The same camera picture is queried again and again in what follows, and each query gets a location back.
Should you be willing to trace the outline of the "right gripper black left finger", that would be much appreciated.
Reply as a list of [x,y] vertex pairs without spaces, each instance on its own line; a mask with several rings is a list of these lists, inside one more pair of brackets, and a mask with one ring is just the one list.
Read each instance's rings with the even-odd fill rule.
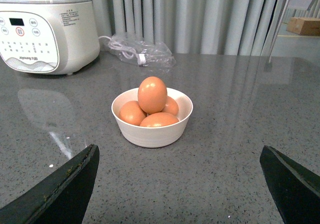
[[91,144],[0,210],[2,224],[80,224],[94,189],[100,161]]

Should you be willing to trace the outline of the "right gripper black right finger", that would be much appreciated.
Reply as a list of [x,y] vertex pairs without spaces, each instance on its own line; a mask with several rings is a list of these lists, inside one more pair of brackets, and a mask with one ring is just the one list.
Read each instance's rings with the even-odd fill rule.
[[271,146],[259,158],[268,190],[285,224],[320,222],[320,177]]

